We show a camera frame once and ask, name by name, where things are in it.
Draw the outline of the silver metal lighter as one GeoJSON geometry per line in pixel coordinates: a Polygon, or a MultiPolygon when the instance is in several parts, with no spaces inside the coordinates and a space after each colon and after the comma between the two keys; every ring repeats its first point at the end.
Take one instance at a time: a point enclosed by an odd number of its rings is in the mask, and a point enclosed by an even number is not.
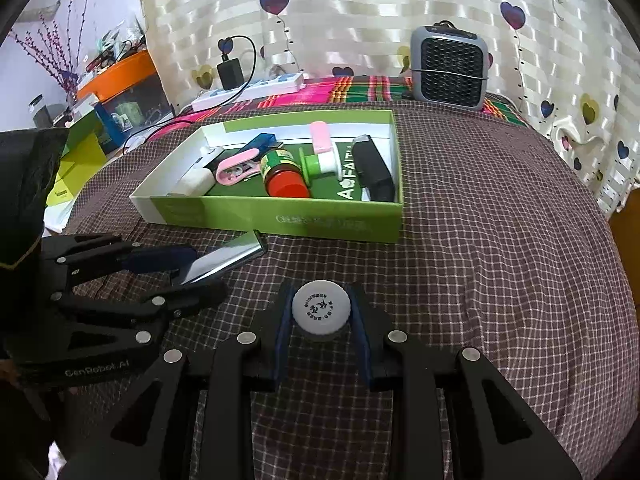
{"type": "Polygon", "coordinates": [[[230,242],[196,258],[172,279],[172,286],[190,285],[219,278],[249,261],[265,255],[267,245],[258,231],[246,232],[230,242]]]}

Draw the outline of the white wall charger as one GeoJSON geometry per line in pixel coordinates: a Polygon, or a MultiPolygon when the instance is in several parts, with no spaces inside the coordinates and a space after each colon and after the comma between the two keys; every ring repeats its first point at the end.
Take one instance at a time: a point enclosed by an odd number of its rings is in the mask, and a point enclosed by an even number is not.
{"type": "Polygon", "coordinates": [[[206,167],[190,168],[167,193],[168,196],[204,196],[216,184],[214,174],[206,167]]]}

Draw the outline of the pink folding clip front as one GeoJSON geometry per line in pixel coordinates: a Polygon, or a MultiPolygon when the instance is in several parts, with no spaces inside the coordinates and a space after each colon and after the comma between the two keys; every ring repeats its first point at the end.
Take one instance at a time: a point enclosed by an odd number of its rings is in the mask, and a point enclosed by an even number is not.
{"type": "Polygon", "coordinates": [[[220,185],[231,186],[260,173],[258,148],[250,148],[224,159],[218,164],[215,178],[220,185]]]}

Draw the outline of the brown jar red lid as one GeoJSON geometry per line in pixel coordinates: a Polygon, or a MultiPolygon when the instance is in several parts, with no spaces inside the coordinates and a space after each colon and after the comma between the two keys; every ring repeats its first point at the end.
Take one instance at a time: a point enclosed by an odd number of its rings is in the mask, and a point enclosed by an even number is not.
{"type": "Polygon", "coordinates": [[[279,198],[309,198],[302,168],[293,155],[282,148],[268,151],[259,162],[266,193],[279,198]]]}

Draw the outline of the blue usb tester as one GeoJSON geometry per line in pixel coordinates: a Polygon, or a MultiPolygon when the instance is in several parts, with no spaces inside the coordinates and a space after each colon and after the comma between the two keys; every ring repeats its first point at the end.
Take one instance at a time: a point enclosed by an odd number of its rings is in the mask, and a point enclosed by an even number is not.
{"type": "Polygon", "coordinates": [[[262,132],[255,136],[250,142],[239,149],[240,153],[251,152],[251,159],[258,160],[272,148],[276,148],[279,141],[273,133],[262,132]]]}

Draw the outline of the black rectangular device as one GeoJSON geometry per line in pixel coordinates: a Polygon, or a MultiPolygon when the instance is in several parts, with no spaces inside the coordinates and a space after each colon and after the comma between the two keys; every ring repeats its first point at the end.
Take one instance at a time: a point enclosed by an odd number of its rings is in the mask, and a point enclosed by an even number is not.
{"type": "Polygon", "coordinates": [[[372,138],[365,134],[352,142],[352,158],[362,188],[369,193],[372,202],[393,203],[395,185],[392,174],[372,138]]]}

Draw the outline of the white smiley face gadget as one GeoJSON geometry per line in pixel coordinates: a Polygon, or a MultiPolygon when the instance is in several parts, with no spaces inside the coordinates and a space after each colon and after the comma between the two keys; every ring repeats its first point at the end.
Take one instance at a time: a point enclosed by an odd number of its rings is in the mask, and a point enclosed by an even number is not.
{"type": "Polygon", "coordinates": [[[217,159],[224,152],[223,148],[201,148],[201,156],[194,166],[198,168],[205,168],[210,165],[215,159],[217,159]]]}

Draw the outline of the green white spool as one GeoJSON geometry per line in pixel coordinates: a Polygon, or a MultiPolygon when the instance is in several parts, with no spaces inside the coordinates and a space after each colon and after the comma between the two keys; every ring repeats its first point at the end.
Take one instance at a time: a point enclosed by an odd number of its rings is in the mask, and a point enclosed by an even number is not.
{"type": "Polygon", "coordinates": [[[312,182],[328,174],[333,174],[337,181],[343,180],[343,167],[340,152],[335,143],[329,151],[307,155],[303,148],[298,149],[300,168],[308,188],[312,182]]]}

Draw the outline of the green yellow box stack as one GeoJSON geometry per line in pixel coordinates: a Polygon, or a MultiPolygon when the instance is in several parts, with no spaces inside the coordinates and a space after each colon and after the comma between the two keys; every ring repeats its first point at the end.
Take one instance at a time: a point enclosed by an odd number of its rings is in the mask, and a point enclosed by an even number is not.
{"type": "Polygon", "coordinates": [[[75,198],[106,163],[99,142],[101,133],[104,133],[103,125],[95,112],[90,112],[70,127],[55,184],[47,197],[48,206],[75,198]]]}

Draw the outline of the orange lid storage bin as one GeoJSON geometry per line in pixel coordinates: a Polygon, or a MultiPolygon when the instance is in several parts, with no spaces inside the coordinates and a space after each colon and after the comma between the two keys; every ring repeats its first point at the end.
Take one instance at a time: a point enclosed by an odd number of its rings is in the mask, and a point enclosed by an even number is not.
{"type": "Polygon", "coordinates": [[[157,124],[171,115],[151,55],[142,50],[113,64],[94,76],[77,92],[79,102],[96,98],[100,105],[99,118],[111,117],[114,126],[103,126],[98,134],[105,154],[116,151],[143,127],[157,124]]]}

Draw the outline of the green white cardboard box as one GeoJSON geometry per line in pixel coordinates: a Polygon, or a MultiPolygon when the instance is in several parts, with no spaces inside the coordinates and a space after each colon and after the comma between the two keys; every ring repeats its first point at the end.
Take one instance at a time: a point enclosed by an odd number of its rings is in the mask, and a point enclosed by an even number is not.
{"type": "Polygon", "coordinates": [[[398,240],[402,185],[389,110],[320,110],[198,128],[130,196],[149,223],[398,240]]]}

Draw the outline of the black power adapter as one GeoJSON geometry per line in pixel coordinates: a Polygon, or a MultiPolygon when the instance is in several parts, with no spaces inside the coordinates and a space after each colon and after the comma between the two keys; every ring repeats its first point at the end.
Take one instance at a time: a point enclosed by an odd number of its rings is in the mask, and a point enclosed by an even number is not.
{"type": "Polygon", "coordinates": [[[239,88],[245,82],[240,61],[237,58],[224,58],[217,65],[217,72],[224,90],[239,88]]]}

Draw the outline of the white power strip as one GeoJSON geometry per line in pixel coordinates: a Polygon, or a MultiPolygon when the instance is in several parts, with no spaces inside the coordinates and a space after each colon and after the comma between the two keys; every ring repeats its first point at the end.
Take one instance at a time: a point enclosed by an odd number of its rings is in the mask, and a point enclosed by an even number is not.
{"type": "Polygon", "coordinates": [[[266,98],[267,96],[277,96],[278,94],[295,93],[303,89],[304,85],[305,77],[303,73],[282,74],[269,80],[253,81],[243,91],[240,88],[209,90],[198,96],[191,103],[191,107],[194,112],[200,112],[201,110],[230,104],[234,101],[254,100],[266,98]]]}

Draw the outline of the grey portable fan heater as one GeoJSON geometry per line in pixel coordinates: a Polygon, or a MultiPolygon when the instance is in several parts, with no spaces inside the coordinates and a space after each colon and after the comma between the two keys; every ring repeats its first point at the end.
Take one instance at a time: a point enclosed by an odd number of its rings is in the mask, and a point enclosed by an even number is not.
{"type": "Polygon", "coordinates": [[[488,81],[486,42],[450,22],[415,29],[409,70],[413,99],[481,110],[488,81]]]}

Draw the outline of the heart pattern curtain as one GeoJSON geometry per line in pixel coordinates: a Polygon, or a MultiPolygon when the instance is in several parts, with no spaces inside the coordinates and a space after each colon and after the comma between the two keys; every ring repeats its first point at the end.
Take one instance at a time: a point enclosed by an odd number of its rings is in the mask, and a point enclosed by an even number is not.
{"type": "Polygon", "coordinates": [[[405,76],[438,22],[486,42],[506,96],[614,214],[639,187],[639,47],[612,0],[141,0],[166,96],[217,87],[221,39],[247,75],[405,76]]]}

